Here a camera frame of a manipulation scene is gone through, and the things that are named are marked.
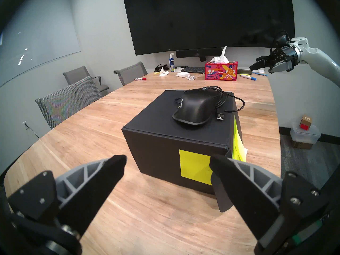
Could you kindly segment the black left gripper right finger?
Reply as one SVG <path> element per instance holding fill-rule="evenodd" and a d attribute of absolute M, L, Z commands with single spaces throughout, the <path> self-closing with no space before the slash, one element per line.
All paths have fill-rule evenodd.
<path fill-rule="evenodd" d="M 255 255 L 332 254 L 332 176 L 319 189 L 296 172 L 281 179 L 222 155 L 209 167 L 257 239 Z"/>

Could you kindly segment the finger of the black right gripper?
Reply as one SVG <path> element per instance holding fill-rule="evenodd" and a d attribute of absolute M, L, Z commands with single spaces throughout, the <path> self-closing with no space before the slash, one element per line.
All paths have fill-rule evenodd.
<path fill-rule="evenodd" d="M 275 73 L 275 72 L 290 72 L 291 70 L 293 70 L 293 64 L 292 61 L 280 61 L 277 62 L 273 67 L 271 67 L 268 72 L 269 73 Z"/>
<path fill-rule="evenodd" d="M 252 64 L 249 69 L 263 69 L 266 67 L 271 68 L 274 65 L 272 58 L 257 58 L 256 62 Z"/>

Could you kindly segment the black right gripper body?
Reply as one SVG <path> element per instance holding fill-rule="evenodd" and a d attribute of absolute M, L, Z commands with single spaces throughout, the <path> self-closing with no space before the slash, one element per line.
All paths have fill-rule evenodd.
<path fill-rule="evenodd" d="M 275 60 L 275 64 L 279 61 L 291 61 L 293 65 L 298 64 L 298 53 L 294 47 L 283 46 L 271 51 L 270 56 Z"/>

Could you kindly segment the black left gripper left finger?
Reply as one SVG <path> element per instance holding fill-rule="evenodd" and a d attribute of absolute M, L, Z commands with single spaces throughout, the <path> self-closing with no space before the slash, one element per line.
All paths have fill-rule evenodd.
<path fill-rule="evenodd" d="M 55 178 L 45 170 L 17 189 L 8 204 L 21 220 L 50 228 L 69 226 L 83 236 L 124 175 L 126 155 L 79 165 Z"/>

